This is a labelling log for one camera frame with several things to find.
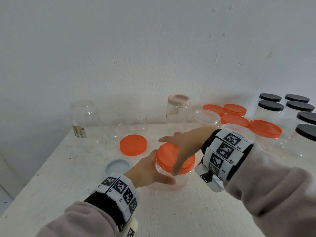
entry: orange jar lid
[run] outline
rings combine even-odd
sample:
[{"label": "orange jar lid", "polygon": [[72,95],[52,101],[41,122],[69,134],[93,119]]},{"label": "orange jar lid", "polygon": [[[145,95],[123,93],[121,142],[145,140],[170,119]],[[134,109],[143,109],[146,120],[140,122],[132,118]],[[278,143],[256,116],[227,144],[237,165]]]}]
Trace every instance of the orange jar lid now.
[{"label": "orange jar lid", "polygon": [[236,115],[236,116],[244,116],[246,115],[247,109],[242,107],[241,105],[235,104],[225,104],[224,105],[225,113],[229,115]]},{"label": "orange jar lid", "polygon": [[219,114],[219,116],[225,115],[225,110],[223,107],[219,105],[204,105],[203,110],[214,111],[215,113]]},{"label": "orange jar lid", "polygon": [[241,125],[243,127],[249,126],[249,121],[246,118],[243,118],[242,116],[235,116],[235,115],[223,115],[221,118],[222,124],[236,124]]},{"label": "orange jar lid", "polygon": [[119,147],[125,155],[140,155],[147,149],[147,140],[141,135],[128,135],[121,139]]},{"label": "orange jar lid", "polygon": [[249,130],[256,135],[277,139],[282,134],[282,129],[275,124],[263,120],[252,120],[249,122]]},{"label": "orange jar lid", "polygon": [[[171,173],[172,166],[177,160],[179,148],[170,143],[163,144],[157,151],[157,163],[164,171]],[[187,159],[179,174],[186,174],[190,172],[195,164],[195,155]]]}]

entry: white table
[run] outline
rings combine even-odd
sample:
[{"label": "white table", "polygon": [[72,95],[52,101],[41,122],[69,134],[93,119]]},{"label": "white table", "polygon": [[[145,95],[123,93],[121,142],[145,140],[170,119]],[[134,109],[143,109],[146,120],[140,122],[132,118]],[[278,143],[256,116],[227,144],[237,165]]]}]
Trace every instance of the white table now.
[{"label": "white table", "polygon": [[[164,124],[148,125],[147,151],[127,157],[119,151],[120,140],[107,139],[101,151],[76,148],[71,130],[1,216],[1,236],[34,237],[67,206],[89,196],[108,160],[125,157],[135,164],[158,148],[157,140],[166,134]],[[196,156],[198,162],[203,155],[200,151]],[[240,201],[224,191],[212,192],[194,171],[190,178],[178,192],[139,189],[141,202],[133,215],[139,222],[136,236],[263,236]]]}]

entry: black lid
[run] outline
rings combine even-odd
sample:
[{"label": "black lid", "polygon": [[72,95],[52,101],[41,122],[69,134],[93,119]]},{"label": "black lid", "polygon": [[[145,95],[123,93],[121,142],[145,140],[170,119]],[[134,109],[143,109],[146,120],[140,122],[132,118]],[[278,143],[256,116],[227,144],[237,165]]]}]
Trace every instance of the black lid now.
[{"label": "black lid", "polygon": [[282,100],[281,96],[277,96],[277,95],[273,95],[273,94],[268,94],[268,93],[261,93],[259,95],[260,99],[263,100],[270,100],[270,101],[274,101],[274,102],[279,102],[280,100]]},{"label": "black lid", "polygon": [[311,141],[316,141],[316,126],[314,125],[299,124],[295,131]]},{"label": "black lid", "polygon": [[293,94],[285,95],[285,99],[300,101],[300,102],[304,102],[304,103],[308,103],[310,101],[310,99],[305,97],[305,96],[299,96],[299,95],[293,95]]},{"label": "black lid", "polygon": [[258,106],[269,111],[282,111],[284,109],[282,104],[269,100],[259,101]]},{"label": "black lid", "polygon": [[316,113],[301,111],[296,117],[306,123],[316,125]]},{"label": "black lid", "polygon": [[315,109],[313,105],[300,102],[300,101],[293,101],[293,100],[289,100],[286,103],[286,106],[298,111],[313,111]]}]

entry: beige lid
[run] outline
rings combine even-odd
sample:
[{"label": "beige lid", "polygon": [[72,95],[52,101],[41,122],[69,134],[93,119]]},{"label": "beige lid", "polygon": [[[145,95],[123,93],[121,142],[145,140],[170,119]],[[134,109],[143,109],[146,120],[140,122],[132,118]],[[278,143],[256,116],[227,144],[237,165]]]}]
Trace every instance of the beige lid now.
[{"label": "beige lid", "polygon": [[171,95],[168,97],[168,103],[172,106],[186,107],[190,105],[190,98],[185,95]]}]

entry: gray sleeve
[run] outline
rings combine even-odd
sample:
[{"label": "gray sleeve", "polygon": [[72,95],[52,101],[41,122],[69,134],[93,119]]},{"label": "gray sleeve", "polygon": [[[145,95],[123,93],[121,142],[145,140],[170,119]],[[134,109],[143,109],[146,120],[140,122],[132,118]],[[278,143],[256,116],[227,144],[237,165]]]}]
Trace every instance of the gray sleeve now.
[{"label": "gray sleeve", "polygon": [[225,190],[268,237],[316,236],[316,178],[279,164],[255,144]]},{"label": "gray sleeve", "polygon": [[114,220],[107,213],[78,201],[42,227],[36,237],[115,237],[117,232]]}]

